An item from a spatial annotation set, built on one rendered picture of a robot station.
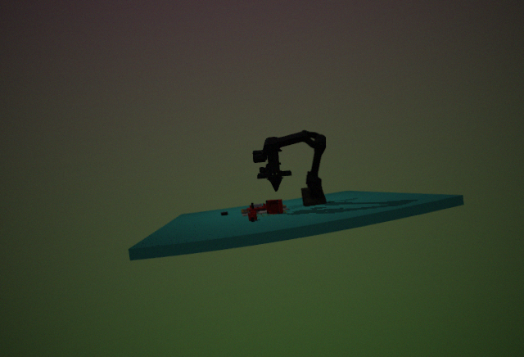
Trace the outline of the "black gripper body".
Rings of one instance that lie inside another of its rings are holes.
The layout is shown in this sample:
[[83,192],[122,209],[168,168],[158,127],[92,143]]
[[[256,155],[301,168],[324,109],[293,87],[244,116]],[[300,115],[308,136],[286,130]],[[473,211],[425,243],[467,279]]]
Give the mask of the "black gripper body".
[[268,161],[269,166],[269,172],[268,173],[260,173],[257,175],[257,179],[275,179],[275,178],[281,178],[282,176],[291,176],[291,171],[281,171],[279,165],[279,160],[276,161]]

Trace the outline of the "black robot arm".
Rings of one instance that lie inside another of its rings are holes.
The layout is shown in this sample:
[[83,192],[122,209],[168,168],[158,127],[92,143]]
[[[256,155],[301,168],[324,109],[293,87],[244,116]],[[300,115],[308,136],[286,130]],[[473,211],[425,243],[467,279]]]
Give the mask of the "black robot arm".
[[[314,141],[312,140],[314,138]],[[323,154],[326,148],[326,137],[323,134],[310,132],[303,130],[299,133],[290,134],[284,137],[270,137],[266,138],[264,142],[263,150],[253,151],[254,163],[279,160],[278,152],[282,151],[280,148],[298,142],[306,142],[314,149],[314,161],[312,170],[307,175],[306,184],[309,188],[309,197],[316,199],[323,197],[322,195],[322,180],[318,177],[318,168]]]

